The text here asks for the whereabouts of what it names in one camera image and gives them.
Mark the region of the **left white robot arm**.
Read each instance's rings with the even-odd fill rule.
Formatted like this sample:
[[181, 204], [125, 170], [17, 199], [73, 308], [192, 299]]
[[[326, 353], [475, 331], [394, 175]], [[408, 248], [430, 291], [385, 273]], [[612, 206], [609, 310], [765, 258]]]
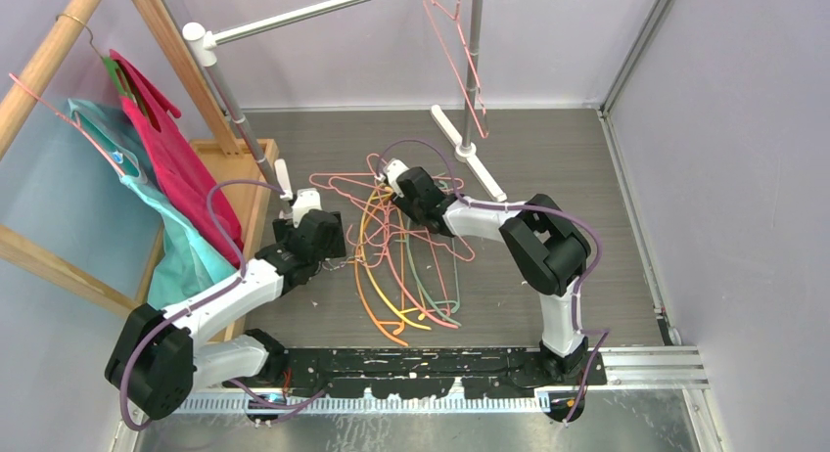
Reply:
[[128, 315], [104, 370], [122, 398], [149, 419], [172, 414], [194, 389], [231, 381], [272, 386], [288, 370], [285, 346], [261, 329], [213, 337], [261, 305], [305, 285], [324, 261], [346, 256], [342, 217], [313, 209], [299, 222], [276, 219], [276, 241], [239, 271], [186, 300]]

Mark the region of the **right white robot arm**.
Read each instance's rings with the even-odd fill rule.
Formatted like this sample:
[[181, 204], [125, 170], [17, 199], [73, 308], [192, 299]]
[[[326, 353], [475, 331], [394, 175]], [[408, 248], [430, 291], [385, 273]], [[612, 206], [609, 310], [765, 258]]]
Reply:
[[421, 167], [385, 171], [392, 202], [433, 234], [502, 243], [537, 291], [543, 328], [539, 349], [546, 377], [567, 384], [581, 370], [587, 336], [578, 326], [576, 285], [587, 268], [590, 244], [561, 215], [553, 200], [537, 194], [525, 203], [492, 203], [458, 197], [438, 187]]

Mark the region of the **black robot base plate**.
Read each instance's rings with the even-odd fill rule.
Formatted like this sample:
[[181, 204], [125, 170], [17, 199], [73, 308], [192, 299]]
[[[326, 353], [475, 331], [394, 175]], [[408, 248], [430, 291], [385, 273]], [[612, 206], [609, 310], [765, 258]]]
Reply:
[[557, 422], [578, 419], [587, 391], [608, 381], [603, 358], [581, 341], [559, 358], [546, 347], [287, 348], [276, 344], [264, 368], [242, 380], [293, 397], [447, 400], [459, 387], [464, 402], [540, 397]]

